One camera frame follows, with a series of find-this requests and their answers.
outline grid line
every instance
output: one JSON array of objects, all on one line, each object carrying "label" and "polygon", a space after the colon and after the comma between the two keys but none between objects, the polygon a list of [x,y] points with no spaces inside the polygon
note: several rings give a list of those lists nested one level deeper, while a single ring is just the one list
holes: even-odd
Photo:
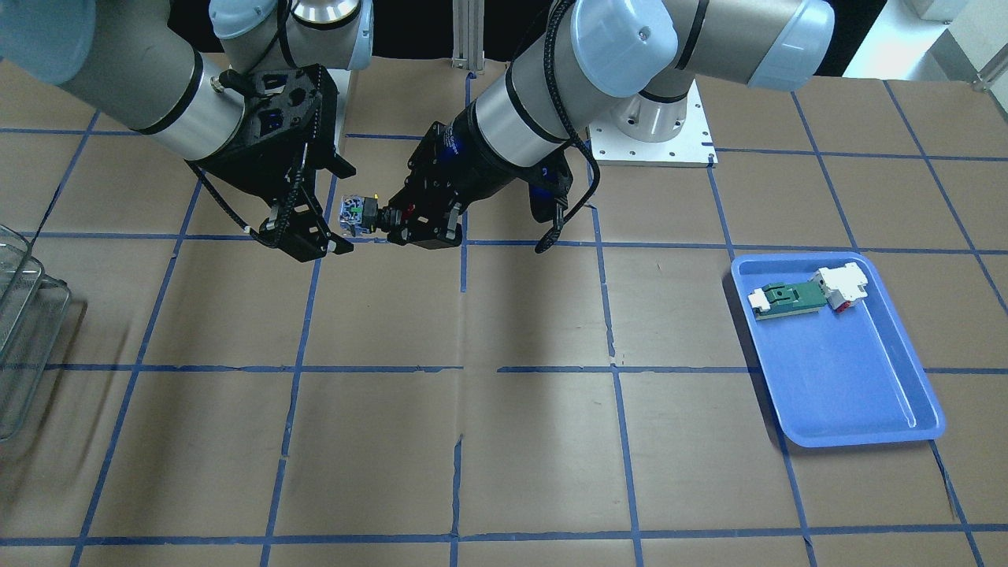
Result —
[{"label": "grid line", "polygon": [[452,530],[449,547],[449,567],[459,565],[459,517],[462,514],[462,436],[455,444],[452,451],[453,473],[452,473]]},{"label": "grid line", "polygon": [[[501,366],[499,373],[595,373],[608,374],[616,368],[621,374],[653,372],[656,374],[746,374],[759,373],[758,366]],[[170,364],[92,364],[57,363],[47,364],[46,370],[69,370],[77,372],[120,372],[138,369],[141,372],[249,372],[249,373],[290,373],[293,366],[221,366],[221,365],[170,365]],[[304,364],[302,373],[436,373],[445,370],[461,370],[463,366],[316,366]],[[928,374],[994,374],[1008,375],[1008,368],[984,367],[925,367]]]},{"label": "grid line", "polygon": [[[0,127],[0,134],[48,134],[48,135],[82,135],[82,129],[59,129],[59,128],[12,128]],[[92,135],[96,136],[140,136],[139,132],[133,130],[93,130]],[[387,140],[420,140],[423,136],[414,134],[371,134],[363,132],[351,132],[345,134],[348,138],[369,138]],[[777,149],[765,147],[730,147],[714,146],[716,151],[724,152],[750,152],[750,153],[777,153],[783,155],[815,155],[814,151],[807,149]],[[838,155],[844,157],[875,157],[885,159],[922,159],[919,155],[909,153],[874,153],[861,151],[823,151],[823,155]],[[1008,156],[1003,155],[930,155],[928,158],[939,161],[1008,161]]]},{"label": "grid line", "polygon": [[[473,102],[472,83],[477,75],[469,72],[466,75],[466,108]],[[459,252],[459,293],[465,294],[469,289],[469,209],[462,214],[462,245]]]},{"label": "grid line", "polygon": [[[39,238],[94,238],[94,239],[121,239],[121,240],[171,240],[177,238],[176,235],[166,233],[119,233],[119,232],[42,232]],[[186,234],[184,240],[220,240],[220,241],[251,241],[252,238],[245,234]],[[348,238],[347,240],[355,244],[389,244],[387,240],[380,238]],[[472,246],[534,246],[536,240],[467,240],[466,244]],[[558,240],[555,246],[585,247],[596,246],[596,242],[591,240]],[[725,250],[726,244],[717,242],[621,242],[603,241],[604,248],[677,248],[677,249],[708,249]],[[821,246],[804,244],[738,244],[733,242],[732,247],[737,250],[799,250],[799,251],[854,251],[853,246]],[[961,254],[961,255],[1008,255],[1008,249],[983,248],[890,248],[879,246],[859,247],[865,252],[879,252],[884,254]]]},{"label": "grid line", "polygon": [[602,225],[599,220],[599,209],[594,205],[592,224],[595,229],[595,251],[599,262],[599,288],[602,295],[602,314],[606,321],[606,340],[609,345],[609,371],[613,375],[613,393],[616,399],[616,421],[620,431],[620,450],[623,455],[623,475],[626,480],[627,507],[630,516],[630,539],[633,542],[634,562],[636,567],[644,567],[644,547],[640,539],[640,521],[637,517],[637,492],[633,481],[633,462],[630,458],[630,435],[627,429],[626,407],[623,403],[623,384],[620,371],[616,366],[616,340],[613,333],[613,318],[609,304],[609,284],[606,278],[606,260],[602,247]]},{"label": "grid line", "polygon": [[[969,524],[972,532],[1008,533],[1008,524]],[[962,534],[960,524],[897,524],[875,526],[823,526],[809,528],[815,536],[848,536],[865,534]],[[642,540],[688,540],[717,538],[787,538],[801,537],[799,528],[743,528],[709,530],[642,530]],[[459,536],[458,541],[468,542],[550,542],[617,540],[629,541],[633,535],[628,530],[604,532],[498,532]],[[89,537],[85,547],[102,546],[221,546],[221,545],[330,545],[330,544],[446,544],[454,539],[452,534],[324,534],[302,536],[116,536]],[[0,548],[5,547],[72,547],[81,542],[75,537],[0,538]]]},{"label": "grid line", "polygon": [[949,192],[946,191],[944,185],[941,183],[937,172],[934,169],[934,164],[931,163],[930,157],[927,155],[927,152],[924,151],[924,146],[921,145],[920,139],[917,138],[917,133],[913,130],[909,119],[907,119],[906,114],[903,112],[903,107],[900,106],[899,101],[896,100],[896,94],[892,91],[892,87],[889,86],[888,81],[883,81],[882,84],[885,86],[886,92],[889,93],[889,98],[892,100],[893,106],[896,107],[896,112],[899,113],[899,117],[903,120],[903,124],[906,126],[906,131],[909,132],[910,137],[913,138],[913,143],[917,146],[920,156],[924,159],[924,163],[927,165],[927,171],[930,172],[931,178],[934,180],[934,185],[937,186],[938,191],[941,193],[941,198],[944,199],[946,205],[949,207],[949,212],[952,213],[953,218],[956,219],[956,225],[959,226],[960,232],[962,232],[963,237],[966,238],[966,244],[970,247],[974,257],[976,257],[977,263],[980,264],[980,269],[984,272],[984,277],[987,278],[987,282],[991,286],[991,290],[994,291],[994,296],[997,298],[998,303],[1001,304],[1001,310],[1005,312],[1005,315],[1008,315],[1008,305],[1005,304],[1005,299],[1001,296],[1001,292],[998,291],[998,287],[994,282],[994,278],[991,277],[991,272],[987,270],[987,264],[984,263],[984,258],[981,257],[979,252],[977,252],[977,247],[973,243],[973,238],[970,237],[970,233],[966,230],[966,225],[963,224],[963,219],[959,216],[956,206],[952,203],[952,198],[949,197]]},{"label": "grid line", "polygon": [[[329,197],[326,200],[326,210],[332,211],[336,199],[336,177],[330,183]],[[297,356],[294,359],[293,375],[290,379],[290,406],[287,409],[287,418],[284,422],[283,441],[280,445],[280,457],[276,464],[276,477],[273,481],[273,493],[270,497],[269,516],[266,519],[266,541],[262,544],[262,553],[259,557],[260,567],[269,565],[269,556],[272,550],[272,538],[276,530],[276,516],[280,509],[280,496],[283,492],[283,479],[287,470],[287,459],[290,457],[290,437],[294,429],[294,417],[297,412],[297,394],[300,389],[301,374],[304,371],[304,351],[307,347],[308,334],[311,331],[311,315],[314,311],[314,298],[319,290],[319,274],[322,272],[322,258],[314,260],[311,267],[311,282],[308,285],[308,297],[304,305],[304,319],[301,322],[301,336],[297,343]]]},{"label": "grid line", "polygon": [[794,108],[798,111],[798,117],[801,118],[801,125],[805,129],[805,135],[808,136],[808,143],[812,146],[812,152],[815,155],[815,159],[820,163],[820,168],[823,169],[823,179],[826,180],[826,186],[830,189],[830,195],[833,197],[833,202],[837,206],[837,212],[840,214],[840,221],[844,223],[844,231],[847,232],[847,238],[851,241],[851,246],[855,250],[858,249],[858,241],[854,238],[854,231],[851,230],[851,223],[847,220],[847,214],[844,213],[844,207],[840,204],[840,196],[837,194],[837,188],[833,185],[833,178],[830,177],[830,169],[826,166],[826,160],[823,159],[823,151],[820,149],[818,144],[815,143],[815,136],[812,135],[812,128],[808,124],[808,119],[805,117],[805,111],[801,108],[801,103],[798,102],[798,96],[791,92],[791,100],[794,101]]},{"label": "grid line", "polygon": [[[923,158],[924,163],[927,165],[927,171],[931,174],[931,178],[934,180],[934,185],[937,187],[941,194],[941,198],[944,199],[946,205],[949,207],[949,212],[952,213],[953,218],[956,220],[956,225],[959,227],[960,231],[963,233],[963,238],[966,239],[967,245],[973,250],[974,257],[977,259],[977,263],[980,264],[980,269],[983,271],[984,276],[987,278],[987,282],[990,285],[991,290],[994,292],[994,296],[997,298],[998,303],[1001,304],[1002,311],[1008,314],[1008,306],[1005,305],[1004,298],[1001,297],[1001,293],[998,291],[998,287],[994,284],[994,279],[991,277],[990,272],[987,270],[987,265],[984,263],[984,259],[979,253],[976,253],[977,247],[973,243],[973,238],[970,237],[969,231],[966,229],[966,225],[963,224],[962,218],[959,216],[959,212],[956,211],[955,205],[953,205],[952,199],[949,197],[949,193],[946,191],[944,185],[938,178],[937,172],[934,169],[934,164],[931,163],[930,157],[924,150],[924,146],[920,143],[920,139],[917,137],[916,131],[914,131],[913,126],[910,125],[910,120],[907,118],[906,113],[903,111],[902,105],[899,104],[899,100],[896,98],[896,93],[893,92],[892,87],[889,85],[888,81],[883,81],[882,85],[885,87],[886,92],[889,94],[889,99],[892,101],[893,107],[895,107],[896,112],[899,114],[900,119],[903,121],[903,125],[906,126],[906,131],[909,133],[910,138],[913,139],[914,145],[917,147],[917,151],[920,152],[920,156]],[[949,498],[952,500],[953,506],[956,511],[956,515],[959,517],[960,522],[963,525],[963,530],[966,533],[967,542],[970,544],[970,550],[973,552],[973,558],[977,562],[977,567],[984,567],[984,559],[980,554],[980,548],[977,547],[976,538],[973,536],[973,531],[970,529],[969,521],[966,517],[966,512],[963,509],[962,503],[960,502],[959,495],[956,492],[956,487],[953,484],[952,476],[949,474],[949,469],[946,468],[944,461],[941,458],[941,454],[938,451],[937,443],[934,440],[928,441],[931,452],[934,454],[934,461],[938,466],[938,471],[941,473],[941,478],[944,481],[946,490],[949,492]]]},{"label": "grid line", "polygon": [[81,534],[79,536],[79,541],[74,549],[74,555],[71,558],[71,567],[78,567],[81,563],[81,555],[84,553],[84,543],[91,532],[91,525],[95,520],[95,514],[98,512],[98,502],[102,497],[102,490],[105,488],[105,482],[108,479],[109,469],[112,466],[112,459],[115,457],[116,448],[119,445],[119,436],[122,433],[123,424],[126,421],[126,412],[129,409],[129,403],[133,398],[133,391],[136,388],[137,378],[140,375],[140,366],[143,364],[143,359],[147,354],[147,347],[150,344],[150,337],[154,333],[154,325],[157,322],[157,316],[161,311],[161,305],[164,302],[164,297],[168,291],[168,284],[171,280],[171,274],[174,272],[176,261],[178,260],[178,254],[181,251],[181,245],[184,239],[182,235],[188,229],[190,221],[193,219],[193,212],[196,210],[196,203],[200,197],[201,190],[200,182],[197,182],[195,189],[193,190],[193,197],[190,199],[188,208],[185,211],[185,217],[182,219],[181,227],[178,229],[178,237],[175,239],[175,245],[172,249],[171,257],[168,258],[167,266],[164,269],[164,276],[161,278],[161,287],[157,292],[157,299],[154,301],[154,307],[151,309],[150,318],[147,321],[147,327],[143,333],[143,339],[140,342],[140,348],[136,354],[136,363],[133,371],[130,373],[129,382],[126,385],[126,391],[123,393],[122,404],[119,407],[119,413],[116,417],[115,426],[112,429],[112,437],[109,440],[109,447],[105,453],[105,459],[102,462],[102,468],[98,474],[98,480],[95,483],[95,489],[92,492],[91,501],[88,504],[88,512],[85,515],[84,522],[81,525]]}]

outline metal rack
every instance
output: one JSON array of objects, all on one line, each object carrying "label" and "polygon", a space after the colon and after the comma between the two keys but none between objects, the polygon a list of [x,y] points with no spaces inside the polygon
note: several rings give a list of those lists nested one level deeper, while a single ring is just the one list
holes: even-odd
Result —
[{"label": "metal rack", "polygon": [[70,302],[28,241],[0,225],[0,442],[24,422]]}]

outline white plastic part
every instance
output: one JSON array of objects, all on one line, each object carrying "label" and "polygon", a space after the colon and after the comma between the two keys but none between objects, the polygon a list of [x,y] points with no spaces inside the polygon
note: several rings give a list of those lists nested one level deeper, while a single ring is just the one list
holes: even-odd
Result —
[{"label": "white plastic part", "polygon": [[361,2],[361,13],[357,17],[360,18],[360,24],[357,27],[357,42],[354,43],[354,51],[350,54],[350,65],[347,66],[347,69],[351,71],[367,69],[371,65],[375,22],[371,0]]},{"label": "white plastic part", "polygon": [[84,67],[95,36],[95,0],[0,0],[0,60],[61,85]]},{"label": "white plastic part", "polygon": [[847,262],[837,268],[821,267],[809,281],[818,284],[830,307],[837,312],[854,307],[868,297],[865,291],[868,277],[855,262]]},{"label": "white plastic part", "polygon": [[749,306],[760,313],[766,313],[770,311],[770,300],[767,299],[763,290],[756,288],[752,294],[749,294]]},{"label": "white plastic part", "polygon": [[675,58],[678,36],[661,0],[581,0],[572,10],[578,65],[609,96],[637,93]]},{"label": "white plastic part", "polygon": [[234,39],[262,23],[276,0],[210,0],[210,21],[220,39]]},{"label": "white plastic part", "polygon": [[833,37],[834,13],[824,0],[804,0],[781,30],[749,87],[794,91],[811,79]]}]

